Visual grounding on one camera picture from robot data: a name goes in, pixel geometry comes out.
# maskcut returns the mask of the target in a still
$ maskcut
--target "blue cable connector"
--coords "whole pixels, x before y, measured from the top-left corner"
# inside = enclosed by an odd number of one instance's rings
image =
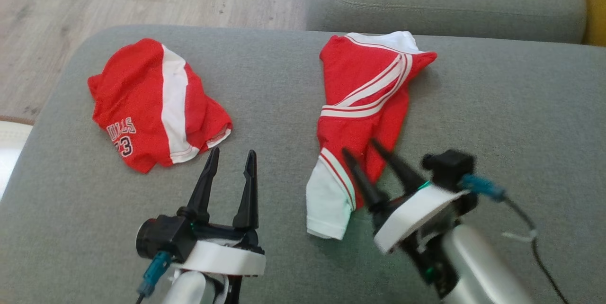
[[[476,175],[465,174],[461,178],[461,187],[475,194],[488,196],[495,202],[505,200],[505,189],[493,183],[489,179],[483,179]]]
[[[156,284],[160,277],[169,269],[171,263],[171,257],[168,252],[161,250],[151,261],[147,271],[143,273],[143,282],[139,285],[137,293],[139,294],[139,301],[143,298],[147,298],[153,294]]]

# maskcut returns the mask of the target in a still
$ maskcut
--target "white side panel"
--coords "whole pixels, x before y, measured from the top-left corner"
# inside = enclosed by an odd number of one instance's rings
[[[307,232],[324,239],[342,240],[355,209],[353,186],[351,190],[350,196],[335,171],[320,156],[305,188]]]
[[[186,61],[175,52],[164,49],[162,59],[162,125],[169,139],[173,163],[185,162],[197,155],[199,149],[187,142],[186,134]]]

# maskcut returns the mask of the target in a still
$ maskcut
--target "sofa cushion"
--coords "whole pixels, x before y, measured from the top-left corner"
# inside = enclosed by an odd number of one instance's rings
[[[212,222],[232,222],[248,150],[257,151],[267,268],[244,280],[242,303],[437,303],[407,257],[379,253],[366,210],[353,215],[343,241],[306,233],[305,185],[325,101],[318,54],[331,35],[128,26],[83,43],[0,201],[0,302],[135,302],[149,264],[135,251],[138,228],[187,203],[207,157],[139,174],[91,120],[87,77],[120,47],[151,37],[188,61],[232,116],[210,196]],[[606,49],[432,36],[417,43],[438,58],[411,83],[397,153],[413,165],[450,147],[477,155],[478,174],[508,187],[537,221],[541,255],[571,302],[597,303],[606,292],[587,279],[606,276]],[[379,183],[400,193],[389,172]],[[483,200],[465,220],[487,235],[537,302],[557,302],[530,246],[500,236],[526,231],[515,214]],[[161,302],[168,287],[161,280],[149,303]]]
[[[307,0],[308,30],[580,43],[585,0]]]

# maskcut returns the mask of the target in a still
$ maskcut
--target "wooden floor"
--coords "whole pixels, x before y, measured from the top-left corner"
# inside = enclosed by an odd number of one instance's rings
[[[74,49],[121,24],[303,29],[305,0],[0,0],[0,116],[35,120]]]

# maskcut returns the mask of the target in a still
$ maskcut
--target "robotic arm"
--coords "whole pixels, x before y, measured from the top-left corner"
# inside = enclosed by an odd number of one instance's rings
[[[150,218],[139,228],[136,248],[152,259],[137,289],[140,304],[173,266],[173,284],[164,304],[238,304],[243,277],[261,276],[265,252],[259,246],[256,153],[250,151],[244,176],[246,185],[231,226],[210,223],[208,199],[219,163],[219,148],[210,151],[204,170],[187,206],[176,216]]]
[[[445,304],[532,304],[528,291],[491,245],[461,216],[478,204],[478,194],[505,201],[533,229],[533,252],[562,300],[557,285],[536,252],[536,231],[530,218],[505,196],[502,188],[473,174],[474,157],[448,150],[426,155],[422,167],[433,173],[423,179],[403,160],[372,141],[400,179],[404,194],[390,200],[366,177],[355,157],[343,149],[346,164],[373,216],[374,241],[384,254],[403,250],[427,285]]]
[[[473,156],[454,150],[426,155],[422,166],[433,172],[428,181],[378,142],[373,141],[373,145],[400,179],[403,196],[389,199],[370,182],[347,149],[343,155],[373,216],[374,241],[381,252],[403,250],[444,304],[533,303],[491,245],[461,220],[477,206],[478,194],[485,194],[505,201],[533,228],[530,218],[504,190],[473,174]],[[137,304],[152,295],[170,266],[176,271],[164,304],[238,304],[242,278],[263,274],[266,257],[255,231],[259,226],[255,151],[248,155],[246,185],[232,226],[211,224],[207,211],[218,161],[219,149],[215,147],[188,205],[180,207],[176,216],[150,218],[139,228],[137,252],[152,262],[137,290]],[[533,232],[535,258],[567,304],[538,258]]]

